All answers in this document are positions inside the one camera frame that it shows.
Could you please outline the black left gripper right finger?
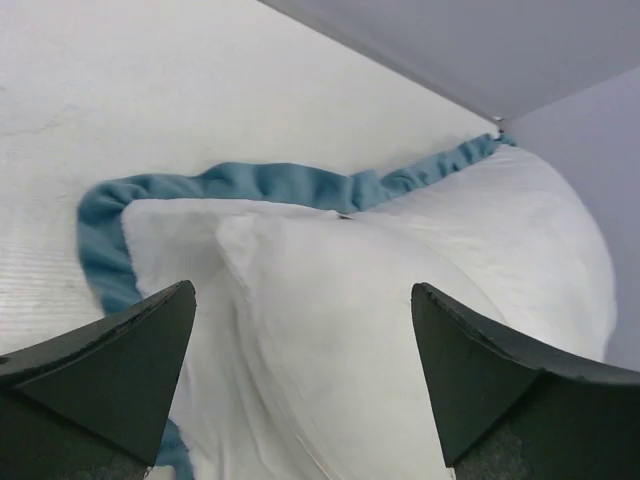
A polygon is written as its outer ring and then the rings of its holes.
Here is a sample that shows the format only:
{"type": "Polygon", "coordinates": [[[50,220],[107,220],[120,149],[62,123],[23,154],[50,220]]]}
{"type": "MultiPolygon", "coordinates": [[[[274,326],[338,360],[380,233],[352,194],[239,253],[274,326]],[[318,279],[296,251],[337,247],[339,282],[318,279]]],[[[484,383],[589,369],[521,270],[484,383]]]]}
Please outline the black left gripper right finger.
{"type": "Polygon", "coordinates": [[[638,478],[638,372],[547,345],[427,283],[413,287],[411,308],[456,478],[638,478]]]}

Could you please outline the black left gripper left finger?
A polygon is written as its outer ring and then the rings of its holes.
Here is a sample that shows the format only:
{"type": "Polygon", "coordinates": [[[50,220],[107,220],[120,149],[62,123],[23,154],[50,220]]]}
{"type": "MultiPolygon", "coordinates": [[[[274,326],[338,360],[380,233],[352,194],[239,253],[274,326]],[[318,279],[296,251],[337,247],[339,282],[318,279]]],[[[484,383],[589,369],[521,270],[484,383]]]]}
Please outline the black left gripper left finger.
{"type": "Polygon", "coordinates": [[[180,281],[119,313],[1,357],[4,479],[143,479],[192,332],[180,281]]]}

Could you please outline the white pillow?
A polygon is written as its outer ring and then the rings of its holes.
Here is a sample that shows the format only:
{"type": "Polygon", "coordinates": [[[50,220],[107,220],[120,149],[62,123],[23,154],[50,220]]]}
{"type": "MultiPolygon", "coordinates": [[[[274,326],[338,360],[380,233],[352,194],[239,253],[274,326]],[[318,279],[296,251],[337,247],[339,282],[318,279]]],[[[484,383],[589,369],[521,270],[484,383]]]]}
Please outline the white pillow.
{"type": "Polygon", "coordinates": [[[230,215],[206,235],[186,391],[199,479],[448,479],[415,340],[431,280],[493,314],[456,265],[388,228],[230,215]]]}

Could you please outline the blue white houndstooth pillowcase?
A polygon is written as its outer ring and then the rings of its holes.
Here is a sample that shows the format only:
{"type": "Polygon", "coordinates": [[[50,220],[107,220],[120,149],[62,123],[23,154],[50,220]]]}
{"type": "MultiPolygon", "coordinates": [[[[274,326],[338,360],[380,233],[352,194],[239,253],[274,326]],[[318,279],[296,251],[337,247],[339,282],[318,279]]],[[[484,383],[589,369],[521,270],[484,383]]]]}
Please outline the blue white houndstooth pillowcase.
{"type": "Polygon", "coordinates": [[[461,221],[477,244],[511,266],[555,266],[554,285],[528,288],[512,280],[515,303],[541,312],[545,328],[556,314],[582,307],[585,319],[558,333],[574,353],[600,360],[616,325],[613,264],[604,238],[575,190],[547,162],[504,134],[483,134],[387,174],[342,175],[309,166],[222,163],[193,176],[145,174],[100,183],[77,211],[79,260],[103,310],[133,306],[152,287],[141,281],[142,245],[130,228],[136,211],[152,212],[167,245],[193,262],[198,226],[225,208],[269,213],[384,213],[413,229],[442,232],[461,221]]]}

